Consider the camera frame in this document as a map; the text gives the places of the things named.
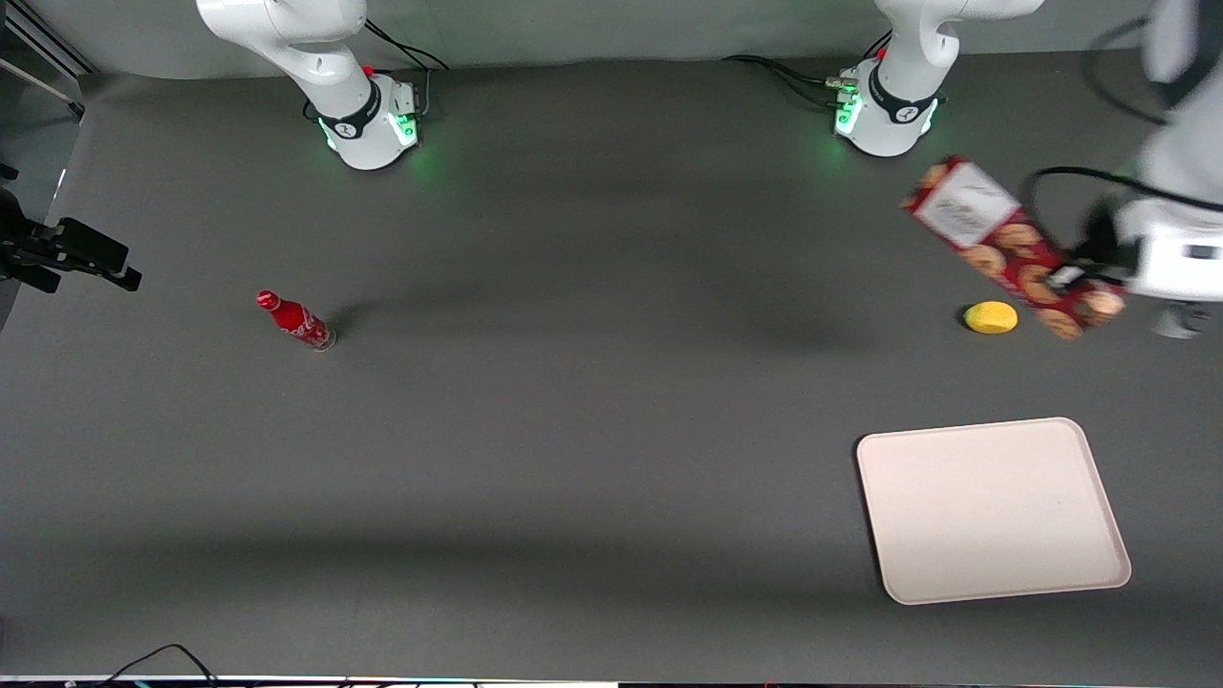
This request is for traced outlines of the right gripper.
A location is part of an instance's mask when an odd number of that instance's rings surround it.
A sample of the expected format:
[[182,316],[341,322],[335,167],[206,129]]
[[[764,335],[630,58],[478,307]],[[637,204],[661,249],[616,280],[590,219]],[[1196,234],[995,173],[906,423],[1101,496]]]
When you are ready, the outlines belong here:
[[[68,257],[57,260],[57,249]],[[56,271],[79,271],[135,292],[139,288],[143,274],[127,266],[127,262],[126,244],[75,218],[62,218],[57,222],[57,248],[54,247],[46,227],[31,221],[16,196],[7,188],[1,188],[2,284],[22,284],[44,293],[54,293],[60,284],[60,274]]]

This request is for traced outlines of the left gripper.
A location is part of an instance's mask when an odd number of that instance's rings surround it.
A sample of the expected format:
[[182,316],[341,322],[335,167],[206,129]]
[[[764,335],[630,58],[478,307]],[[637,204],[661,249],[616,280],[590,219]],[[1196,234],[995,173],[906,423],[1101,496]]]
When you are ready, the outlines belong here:
[[1084,218],[1077,262],[1053,269],[1044,286],[1219,302],[1222,214],[1159,199],[1128,200],[1117,213],[1114,202],[1097,202]]

